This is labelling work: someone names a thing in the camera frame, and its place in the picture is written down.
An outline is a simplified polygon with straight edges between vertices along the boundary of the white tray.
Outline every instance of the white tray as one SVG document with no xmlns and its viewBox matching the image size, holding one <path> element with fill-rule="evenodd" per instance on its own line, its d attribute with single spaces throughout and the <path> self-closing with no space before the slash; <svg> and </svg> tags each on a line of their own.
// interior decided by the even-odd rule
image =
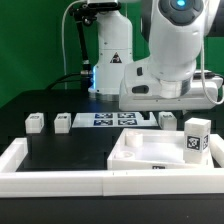
<svg viewBox="0 0 224 224">
<path fill-rule="evenodd" d="M 143 136 L 141 147 L 129 147 L 125 136 L 135 132 Z M 184 132 L 124 129 L 107 160 L 109 170 L 214 168 L 211 153 L 206 165 L 183 160 Z"/>
</svg>

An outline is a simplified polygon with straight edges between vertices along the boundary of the warning label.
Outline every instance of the warning label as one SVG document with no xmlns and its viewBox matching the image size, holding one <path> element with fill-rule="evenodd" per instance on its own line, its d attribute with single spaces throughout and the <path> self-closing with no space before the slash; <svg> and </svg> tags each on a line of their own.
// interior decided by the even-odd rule
<svg viewBox="0 0 224 224">
<path fill-rule="evenodd" d="M 114 57 L 112 58 L 112 60 L 110 61 L 110 63 L 122 63 L 120 56 L 118 55 L 118 53 L 116 52 Z"/>
</svg>

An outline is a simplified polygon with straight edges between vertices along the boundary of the white box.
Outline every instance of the white box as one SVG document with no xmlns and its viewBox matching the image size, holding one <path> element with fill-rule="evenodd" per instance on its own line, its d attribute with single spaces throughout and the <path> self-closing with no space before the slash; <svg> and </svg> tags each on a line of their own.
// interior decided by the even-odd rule
<svg viewBox="0 0 224 224">
<path fill-rule="evenodd" d="M 185 162 L 197 164 L 207 163 L 210 151 L 210 130 L 210 120 L 191 118 L 185 122 Z"/>
<path fill-rule="evenodd" d="M 56 134 L 67 134 L 71 128 L 71 114 L 58 114 L 54 120 L 54 130 Z"/>
<path fill-rule="evenodd" d="M 44 114 L 35 113 L 30 114 L 25 121 L 26 133 L 27 134 L 36 134 L 40 133 L 44 127 Z"/>
<path fill-rule="evenodd" d="M 160 112 L 159 113 L 159 126 L 163 130 L 176 131 L 177 130 L 177 119 L 171 112 Z"/>
<path fill-rule="evenodd" d="M 129 146 L 127 134 L 138 133 L 143 142 Z M 192 164 L 183 160 L 184 132 L 124 129 L 107 159 L 108 170 L 214 168 L 211 154 L 208 164 Z"/>
</svg>

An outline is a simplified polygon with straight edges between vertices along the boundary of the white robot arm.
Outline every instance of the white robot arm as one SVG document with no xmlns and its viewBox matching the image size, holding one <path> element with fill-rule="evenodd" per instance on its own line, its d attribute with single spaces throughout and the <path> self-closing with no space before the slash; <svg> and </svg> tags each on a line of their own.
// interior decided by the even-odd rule
<svg viewBox="0 0 224 224">
<path fill-rule="evenodd" d="M 126 66 L 120 89 L 121 110 L 194 110 L 214 106 L 204 94 L 201 81 L 193 81 L 193 75 L 203 38 L 211 28 L 219 3 L 220 0 L 142 0 L 152 9 L 148 32 L 143 35 L 147 40 L 148 34 L 150 57 Z M 221 85 L 221 78 L 206 81 L 214 101 Z"/>
</svg>

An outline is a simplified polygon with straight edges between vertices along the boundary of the sticker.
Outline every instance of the sticker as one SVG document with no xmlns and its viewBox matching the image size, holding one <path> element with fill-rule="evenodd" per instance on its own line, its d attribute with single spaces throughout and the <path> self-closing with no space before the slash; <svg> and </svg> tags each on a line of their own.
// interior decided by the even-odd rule
<svg viewBox="0 0 224 224">
<path fill-rule="evenodd" d="M 67 119 L 67 116 L 59 116 L 58 119 Z"/>
<path fill-rule="evenodd" d="M 163 169 L 166 169 L 165 166 L 152 166 L 152 169 L 153 170 L 163 170 Z"/>
<path fill-rule="evenodd" d="M 119 55 L 118 55 L 118 53 L 116 52 L 115 53 L 115 55 L 114 55 L 114 57 L 112 58 L 112 60 L 110 61 L 110 63 L 122 63 L 122 61 L 121 61 L 121 59 L 120 59 L 120 57 L 119 57 Z"/>
<path fill-rule="evenodd" d="M 118 125 L 138 125 L 135 119 L 118 120 Z"/>
<path fill-rule="evenodd" d="M 163 118 L 169 119 L 169 118 L 172 118 L 172 115 L 163 115 Z"/>
<path fill-rule="evenodd" d="M 95 114 L 96 119 L 108 119 L 113 118 L 113 114 Z"/>
<path fill-rule="evenodd" d="M 204 142 L 203 142 L 203 150 L 208 147 L 208 135 L 204 137 Z"/>
<path fill-rule="evenodd" d="M 136 118 L 135 113 L 118 113 L 118 118 Z"/>
<path fill-rule="evenodd" d="M 200 138 L 187 136 L 187 148 L 200 150 Z"/>
<path fill-rule="evenodd" d="M 39 116 L 31 116 L 30 119 L 39 119 Z"/>
<path fill-rule="evenodd" d="M 94 120 L 94 126 L 112 126 L 113 120 Z"/>
</svg>

